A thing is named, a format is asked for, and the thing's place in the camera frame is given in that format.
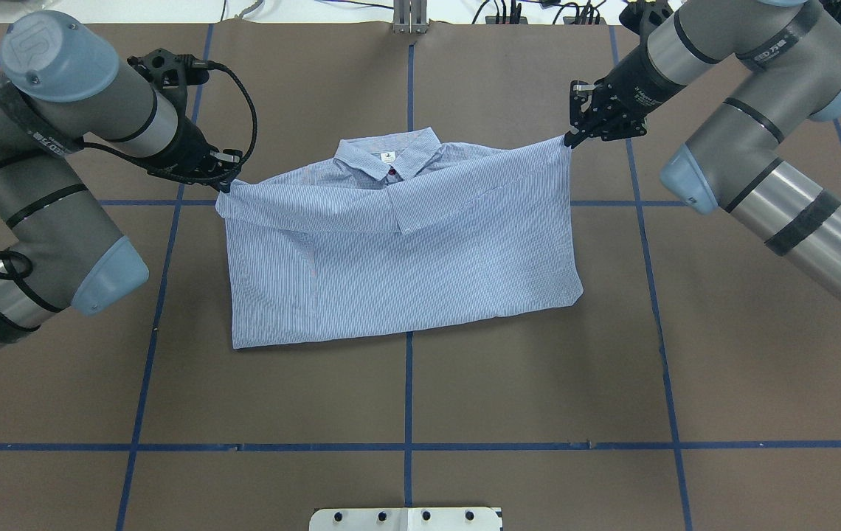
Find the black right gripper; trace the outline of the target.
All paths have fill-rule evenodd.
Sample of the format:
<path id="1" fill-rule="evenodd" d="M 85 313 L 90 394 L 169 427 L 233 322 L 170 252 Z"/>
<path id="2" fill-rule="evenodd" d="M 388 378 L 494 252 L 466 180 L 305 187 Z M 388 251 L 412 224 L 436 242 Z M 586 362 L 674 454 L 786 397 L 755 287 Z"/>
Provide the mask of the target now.
<path id="1" fill-rule="evenodd" d="M 646 134 L 646 115 L 683 90 L 654 66 L 647 52 L 630 52 L 595 83 L 573 80 L 564 145 L 623 140 Z"/>

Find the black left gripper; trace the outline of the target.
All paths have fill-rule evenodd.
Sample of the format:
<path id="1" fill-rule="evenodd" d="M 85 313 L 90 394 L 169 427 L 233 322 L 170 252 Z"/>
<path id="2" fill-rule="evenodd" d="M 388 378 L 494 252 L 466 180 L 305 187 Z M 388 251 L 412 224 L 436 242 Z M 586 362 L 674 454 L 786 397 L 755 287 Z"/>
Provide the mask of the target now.
<path id="1" fill-rule="evenodd" d="M 242 151 L 219 151 L 208 144 L 197 125 L 188 118 L 178 118 L 170 144 L 148 157 L 148 174 L 179 184 L 210 185 L 219 194 L 228 194 L 243 164 Z"/>

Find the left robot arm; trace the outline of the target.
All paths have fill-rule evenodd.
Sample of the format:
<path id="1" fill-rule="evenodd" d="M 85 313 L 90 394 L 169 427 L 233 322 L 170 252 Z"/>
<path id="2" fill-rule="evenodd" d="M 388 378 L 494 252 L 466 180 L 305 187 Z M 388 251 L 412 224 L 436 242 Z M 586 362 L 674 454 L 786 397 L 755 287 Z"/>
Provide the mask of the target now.
<path id="1" fill-rule="evenodd" d="M 219 192 L 251 158 L 187 116 L 188 88 L 222 63 L 157 49 L 120 58 L 56 10 L 26 14 L 0 45 L 0 349 L 72 307 L 92 316 L 148 281 L 146 263 L 67 162 L 96 149 L 174 184 Z"/>

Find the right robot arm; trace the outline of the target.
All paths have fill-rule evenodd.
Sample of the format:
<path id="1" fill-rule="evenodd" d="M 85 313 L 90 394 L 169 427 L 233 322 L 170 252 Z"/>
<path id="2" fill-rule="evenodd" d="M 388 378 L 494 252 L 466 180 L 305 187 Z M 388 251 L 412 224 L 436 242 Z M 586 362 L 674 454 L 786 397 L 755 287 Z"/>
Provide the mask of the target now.
<path id="1" fill-rule="evenodd" d="M 660 181 L 700 214 L 724 209 L 841 300 L 841 199 L 777 155 L 801 123 L 841 117 L 841 24 L 818 1 L 689 1 L 637 33 L 605 77 L 572 81 L 566 147 L 646 134 L 648 114 L 738 58 L 748 77 Z"/>

